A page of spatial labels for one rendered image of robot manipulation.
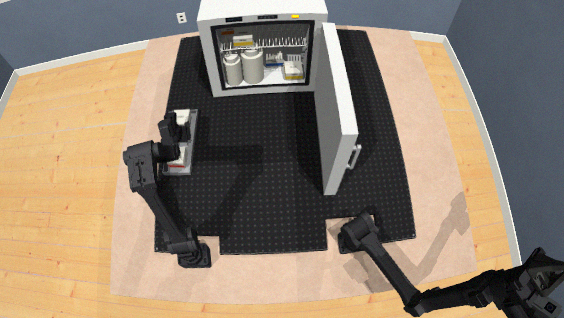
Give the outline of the white cardboard box with yellow band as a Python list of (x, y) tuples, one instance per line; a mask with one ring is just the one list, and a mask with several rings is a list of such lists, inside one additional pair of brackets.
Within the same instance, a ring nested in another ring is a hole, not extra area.
[(284, 61), (285, 80), (302, 80), (303, 70), (301, 61)]

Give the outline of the white cardboard cryo box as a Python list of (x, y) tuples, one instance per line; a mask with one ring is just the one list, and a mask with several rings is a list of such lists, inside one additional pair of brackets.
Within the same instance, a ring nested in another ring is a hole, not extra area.
[(253, 47), (253, 27), (234, 28), (234, 48)]

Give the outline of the white cardboard box with label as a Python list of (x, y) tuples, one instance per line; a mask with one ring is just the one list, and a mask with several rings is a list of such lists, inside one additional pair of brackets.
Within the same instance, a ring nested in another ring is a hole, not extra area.
[(177, 113), (177, 124), (178, 126), (185, 125), (184, 123), (189, 121), (191, 122), (191, 112), (190, 109), (187, 110), (174, 110)]

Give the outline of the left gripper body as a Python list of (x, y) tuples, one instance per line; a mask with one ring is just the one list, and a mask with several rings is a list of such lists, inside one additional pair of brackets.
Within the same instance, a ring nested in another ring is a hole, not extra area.
[[(174, 134), (174, 136), (176, 136), (176, 135)], [(176, 137), (177, 137), (177, 136), (176, 136)], [(188, 138), (190, 138), (190, 137), (191, 137), (191, 135), (190, 135), (190, 128), (187, 128), (186, 125), (185, 125), (185, 126), (182, 126), (182, 136), (181, 136), (180, 140), (179, 140), (178, 137), (177, 137), (178, 143), (179, 143), (179, 141), (187, 141)]]

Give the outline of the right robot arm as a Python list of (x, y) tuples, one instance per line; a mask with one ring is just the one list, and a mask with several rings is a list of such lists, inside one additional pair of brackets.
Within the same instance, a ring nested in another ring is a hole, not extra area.
[[(365, 251), (401, 297), (405, 312), (413, 317), (420, 317), (433, 310), (466, 305), (483, 308), (491, 302), (494, 302), (507, 318), (558, 318), (562, 312), (562, 305), (550, 297), (540, 295), (532, 304), (532, 308), (525, 308), (514, 291), (506, 291), (507, 283), (504, 283), (504, 278), (510, 269), (491, 269), (468, 281), (442, 289), (438, 286), (421, 293), (382, 246), (377, 237), (379, 229), (367, 212), (360, 213), (346, 223), (338, 234), (340, 254)], [(367, 236), (363, 238), (363, 235)], [(417, 295), (421, 296), (418, 298)], [(415, 300), (415, 297), (418, 299)]]

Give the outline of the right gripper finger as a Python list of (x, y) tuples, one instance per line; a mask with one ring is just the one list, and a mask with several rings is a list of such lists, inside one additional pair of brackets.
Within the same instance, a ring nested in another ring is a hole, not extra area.
[(531, 279), (533, 280), (543, 297), (548, 297), (564, 281), (563, 273), (554, 282), (550, 282), (550, 280), (544, 273), (546, 271), (564, 271), (564, 264), (531, 262), (527, 267), (528, 274), (530, 275)]
[[(535, 258), (533, 259), (534, 262), (547, 262), (547, 263), (562, 263), (564, 264), (563, 261), (559, 261), (559, 260), (555, 260), (549, 256), (546, 256), (542, 253), (539, 253), (535, 256)], [(564, 271), (560, 274), (557, 274), (556, 272), (553, 271), (546, 271), (544, 272), (546, 274), (546, 276), (548, 277), (548, 279), (550, 280), (550, 282), (554, 282), (561, 274), (564, 273)]]

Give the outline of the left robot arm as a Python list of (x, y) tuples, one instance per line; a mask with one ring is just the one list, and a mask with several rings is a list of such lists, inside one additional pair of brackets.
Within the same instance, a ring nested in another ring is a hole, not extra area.
[[(154, 143), (153, 140), (150, 140), (128, 146), (127, 150), (123, 151), (123, 161), (128, 167), (131, 191), (133, 193), (137, 192), (143, 197), (164, 228), (164, 242), (167, 244), (170, 254), (177, 254), (178, 265), (208, 266), (208, 246), (205, 243), (198, 242), (197, 234), (194, 229), (192, 230), (191, 227), (186, 228), (185, 225), (179, 221), (157, 179), (157, 160), (161, 162), (168, 161), (167, 159), (169, 159), (170, 162), (173, 159), (179, 160), (180, 148), (177, 142), (182, 135), (182, 126), (177, 126), (177, 122), (175, 122), (176, 118), (176, 112), (172, 111), (166, 113), (164, 120), (161, 120), (157, 124), (159, 132), (162, 134), (160, 134), (162, 138), (160, 140), (161, 142)], [(174, 132), (178, 139), (174, 136)], [(163, 149), (165, 156), (163, 156)], [(144, 165), (141, 166), (141, 164)], [(168, 234), (166, 231), (168, 231)], [(168, 235), (170, 235), (170, 238)]]

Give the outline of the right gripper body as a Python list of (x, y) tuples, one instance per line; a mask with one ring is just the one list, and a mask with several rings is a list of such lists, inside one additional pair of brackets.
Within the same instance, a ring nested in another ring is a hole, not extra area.
[(542, 247), (536, 248), (523, 265), (511, 268), (504, 278), (504, 283), (507, 283), (506, 291), (514, 291), (525, 308), (532, 308), (539, 295), (543, 297), (527, 272), (527, 267), (539, 253), (546, 254)]

